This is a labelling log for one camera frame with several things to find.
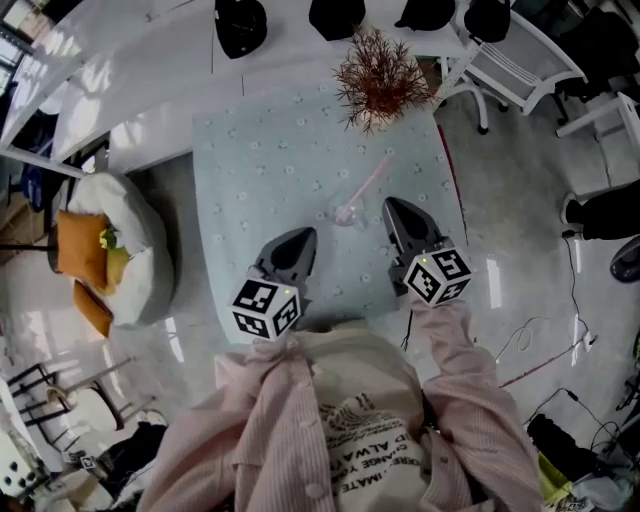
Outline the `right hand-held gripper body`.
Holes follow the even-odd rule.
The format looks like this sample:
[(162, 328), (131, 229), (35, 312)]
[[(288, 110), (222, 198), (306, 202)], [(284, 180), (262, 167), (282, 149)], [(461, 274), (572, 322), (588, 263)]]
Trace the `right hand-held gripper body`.
[(460, 298), (472, 272), (465, 255), (440, 232), (434, 219), (397, 197), (385, 199), (382, 218), (397, 251), (388, 271), (395, 295), (414, 291), (430, 307)]

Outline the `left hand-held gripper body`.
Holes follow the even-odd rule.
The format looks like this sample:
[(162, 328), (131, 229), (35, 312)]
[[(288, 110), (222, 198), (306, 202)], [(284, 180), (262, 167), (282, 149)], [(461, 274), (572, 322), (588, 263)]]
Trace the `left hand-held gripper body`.
[(306, 280), (317, 245), (315, 228), (303, 227), (263, 246), (231, 295), (231, 314), (240, 333), (275, 342), (298, 322), (309, 304)]

